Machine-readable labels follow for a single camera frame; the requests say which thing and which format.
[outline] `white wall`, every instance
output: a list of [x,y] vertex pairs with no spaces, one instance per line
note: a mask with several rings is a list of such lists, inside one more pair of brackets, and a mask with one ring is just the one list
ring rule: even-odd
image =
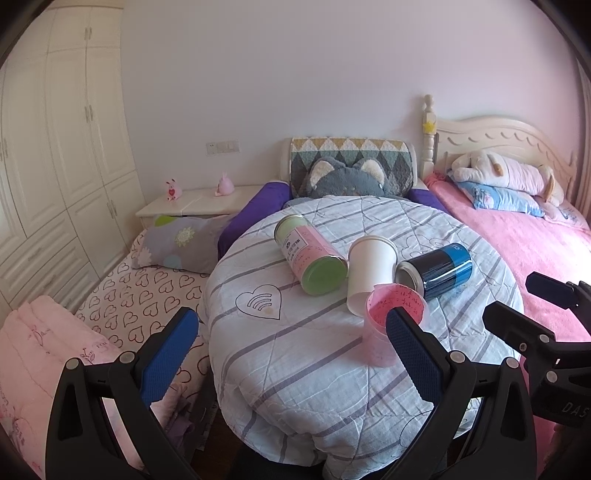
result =
[[[295,135],[421,145],[432,93],[445,118],[501,114],[570,156],[581,142],[573,58],[530,0],[127,0],[125,113],[148,201],[170,177],[210,187],[278,175]],[[206,156],[209,141],[241,152]]]

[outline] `white headboard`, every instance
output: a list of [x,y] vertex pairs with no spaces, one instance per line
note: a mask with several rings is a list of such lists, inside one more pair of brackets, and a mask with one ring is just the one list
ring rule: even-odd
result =
[[426,95],[423,153],[418,163],[418,172],[422,179],[434,170],[445,173],[461,154],[481,148],[493,148],[500,154],[523,163],[535,166],[548,164],[554,170],[567,200],[573,201],[576,193],[573,191],[574,181],[577,176],[575,153],[566,161],[556,153],[548,137],[540,130],[514,118],[481,116],[460,121],[438,119],[433,111],[433,103],[433,97]]

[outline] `pink blanket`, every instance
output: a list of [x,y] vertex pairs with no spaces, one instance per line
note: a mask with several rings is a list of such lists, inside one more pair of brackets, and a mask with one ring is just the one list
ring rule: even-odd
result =
[[[45,443],[51,405],[64,363],[79,357],[85,365],[114,361],[121,350],[49,297],[39,297],[11,312],[0,330],[0,424],[25,461],[45,478]],[[164,425],[183,389],[172,384],[152,404]],[[130,465],[141,469],[115,402],[105,408]]]
[[[509,265],[523,297],[525,314],[549,328],[561,342],[588,342],[590,336],[577,318],[527,293],[525,279],[538,271],[560,281],[591,283],[591,235],[531,215],[476,210],[466,196],[440,176],[425,184],[455,218],[482,235]],[[538,473],[543,468],[554,424],[535,418]]]

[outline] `wardrobe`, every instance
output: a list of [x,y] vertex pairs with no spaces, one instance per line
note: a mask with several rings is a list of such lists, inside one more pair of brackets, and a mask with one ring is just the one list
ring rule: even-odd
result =
[[44,294],[75,312],[142,229],[121,14],[46,10],[0,70],[0,325]]

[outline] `gray cat plush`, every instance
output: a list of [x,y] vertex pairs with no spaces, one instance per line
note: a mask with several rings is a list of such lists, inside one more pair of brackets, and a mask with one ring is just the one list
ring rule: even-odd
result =
[[333,157],[319,158],[310,169],[306,195],[319,199],[326,195],[393,197],[386,174],[374,158],[363,158],[348,167]]

